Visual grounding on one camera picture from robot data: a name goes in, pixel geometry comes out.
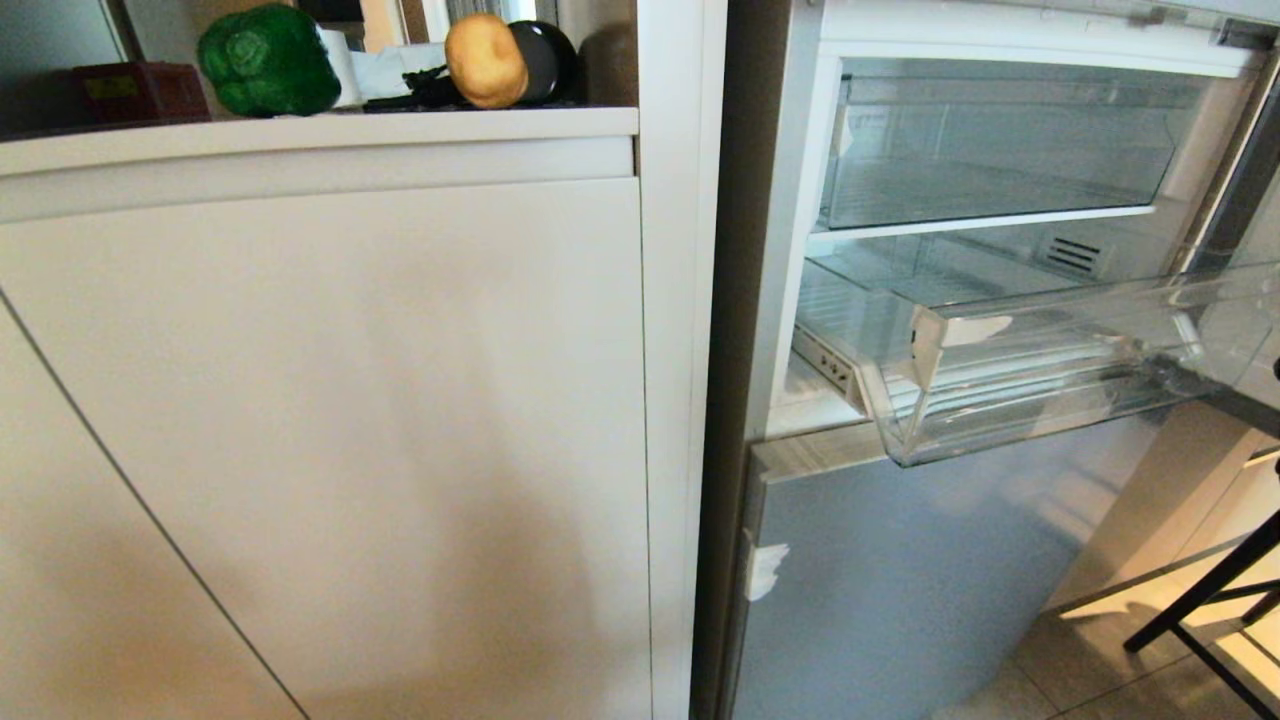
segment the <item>freezer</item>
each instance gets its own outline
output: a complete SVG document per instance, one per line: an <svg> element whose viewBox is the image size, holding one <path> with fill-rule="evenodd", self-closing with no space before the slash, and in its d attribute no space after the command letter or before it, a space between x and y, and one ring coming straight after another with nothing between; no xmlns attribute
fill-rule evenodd
<svg viewBox="0 0 1280 720"><path fill-rule="evenodd" d="M1176 5L731 8L698 717L963 698L1169 409L1270 366L1276 18Z"/></svg>

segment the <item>freezer drawer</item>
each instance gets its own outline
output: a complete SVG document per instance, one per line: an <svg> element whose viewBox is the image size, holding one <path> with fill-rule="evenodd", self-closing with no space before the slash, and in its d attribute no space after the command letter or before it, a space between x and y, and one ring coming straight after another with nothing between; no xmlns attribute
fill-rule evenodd
<svg viewBox="0 0 1280 720"><path fill-rule="evenodd" d="M1149 205L1207 85L1119 68L845 59L826 227Z"/></svg>
<svg viewBox="0 0 1280 720"><path fill-rule="evenodd" d="M1233 384L1277 315L1277 264L1085 284L937 233L810 258L796 324L914 465Z"/></svg>

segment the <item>cabinet countertop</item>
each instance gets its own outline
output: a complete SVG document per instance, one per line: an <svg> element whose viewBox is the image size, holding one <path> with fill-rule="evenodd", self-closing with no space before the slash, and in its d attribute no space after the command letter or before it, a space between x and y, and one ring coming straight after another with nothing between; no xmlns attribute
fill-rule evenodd
<svg viewBox="0 0 1280 720"><path fill-rule="evenodd" d="M0 143L0 177L202 155L634 136L636 108L333 114L91 132Z"/></svg>

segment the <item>freezer door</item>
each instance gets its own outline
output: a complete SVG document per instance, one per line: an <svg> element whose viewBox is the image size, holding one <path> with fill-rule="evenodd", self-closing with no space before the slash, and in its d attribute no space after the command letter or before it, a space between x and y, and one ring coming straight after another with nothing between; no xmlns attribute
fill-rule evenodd
<svg viewBox="0 0 1280 720"><path fill-rule="evenodd" d="M984 685L1162 419L908 469L872 425L756 446L745 534L786 553L739 596L732 716L918 720Z"/></svg>

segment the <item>cabinet door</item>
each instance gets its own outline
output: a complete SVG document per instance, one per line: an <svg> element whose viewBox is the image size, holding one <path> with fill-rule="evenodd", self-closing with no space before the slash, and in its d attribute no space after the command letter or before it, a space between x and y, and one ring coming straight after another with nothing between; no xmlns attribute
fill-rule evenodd
<svg viewBox="0 0 1280 720"><path fill-rule="evenodd" d="M0 717L302 717L3 306L0 588Z"/></svg>
<svg viewBox="0 0 1280 720"><path fill-rule="evenodd" d="M311 717L649 715L634 178L0 228L0 283Z"/></svg>

